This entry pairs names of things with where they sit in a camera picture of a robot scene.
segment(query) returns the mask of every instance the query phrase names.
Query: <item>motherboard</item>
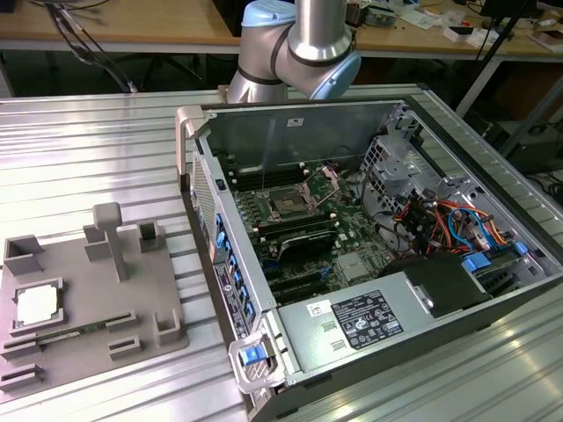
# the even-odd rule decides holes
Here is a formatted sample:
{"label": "motherboard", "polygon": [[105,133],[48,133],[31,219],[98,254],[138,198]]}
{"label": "motherboard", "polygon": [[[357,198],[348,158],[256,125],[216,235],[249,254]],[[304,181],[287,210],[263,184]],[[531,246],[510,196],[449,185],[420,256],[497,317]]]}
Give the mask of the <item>motherboard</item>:
{"label": "motherboard", "polygon": [[[238,212],[276,301],[299,302],[377,277],[392,252],[357,190],[330,164],[231,184]],[[295,178],[302,181],[277,185]]]}

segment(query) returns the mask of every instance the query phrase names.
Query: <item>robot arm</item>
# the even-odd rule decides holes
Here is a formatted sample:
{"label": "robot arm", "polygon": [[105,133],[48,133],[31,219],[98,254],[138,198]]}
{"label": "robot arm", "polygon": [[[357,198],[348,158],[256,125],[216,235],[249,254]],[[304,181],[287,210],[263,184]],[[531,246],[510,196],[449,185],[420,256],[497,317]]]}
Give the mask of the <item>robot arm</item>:
{"label": "robot arm", "polygon": [[287,98],[291,85],[310,99],[340,97],[361,64],[344,22],[346,0],[257,0],[246,6],[238,70],[228,103]]}

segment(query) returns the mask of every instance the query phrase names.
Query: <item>power supply label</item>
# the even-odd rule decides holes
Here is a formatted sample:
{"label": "power supply label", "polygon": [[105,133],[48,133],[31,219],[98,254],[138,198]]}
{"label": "power supply label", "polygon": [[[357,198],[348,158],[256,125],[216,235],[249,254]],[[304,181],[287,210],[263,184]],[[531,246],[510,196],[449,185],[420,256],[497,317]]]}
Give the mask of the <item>power supply label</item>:
{"label": "power supply label", "polygon": [[356,350],[403,332],[379,290],[335,303],[333,312],[348,343]]}

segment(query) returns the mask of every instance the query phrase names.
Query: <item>metal worktable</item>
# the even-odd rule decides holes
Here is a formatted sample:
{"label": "metal worktable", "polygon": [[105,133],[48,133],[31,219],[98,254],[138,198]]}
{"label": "metal worktable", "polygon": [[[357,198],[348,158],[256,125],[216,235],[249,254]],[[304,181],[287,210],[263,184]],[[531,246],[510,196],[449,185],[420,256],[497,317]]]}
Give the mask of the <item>metal worktable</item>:
{"label": "metal worktable", "polygon": [[[417,99],[563,242],[559,209],[540,203],[535,186],[492,158],[434,94],[416,85],[387,85],[357,87],[347,95],[384,93]],[[6,237],[28,233],[42,243],[82,236],[91,206],[110,200],[120,202],[126,224],[157,218],[165,227],[190,338],[182,351],[2,404],[0,420],[246,419],[174,167],[176,109],[213,102],[214,92],[0,101],[0,248]],[[437,154],[433,158],[444,170],[457,171],[449,156]],[[562,420],[561,350],[558,288],[493,327],[284,420]]]}

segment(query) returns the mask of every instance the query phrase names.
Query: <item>circuit board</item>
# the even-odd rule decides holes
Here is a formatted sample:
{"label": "circuit board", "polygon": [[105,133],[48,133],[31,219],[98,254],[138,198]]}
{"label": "circuit board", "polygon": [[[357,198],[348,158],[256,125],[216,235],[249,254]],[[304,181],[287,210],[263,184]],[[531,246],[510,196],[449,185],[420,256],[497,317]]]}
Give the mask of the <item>circuit board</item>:
{"label": "circuit board", "polygon": [[[354,191],[334,171],[317,169],[301,184],[233,193],[268,284],[280,304],[373,280],[392,259],[389,247],[363,213]],[[334,240],[326,251],[313,256],[307,253],[281,262],[272,249],[274,242],[252,237],[257,228],[275,229],[276,225],[293,222],[286,238],[295,238],[303,235],[305,218],[321,219],[323,215],[329,215],[327,231]]]}

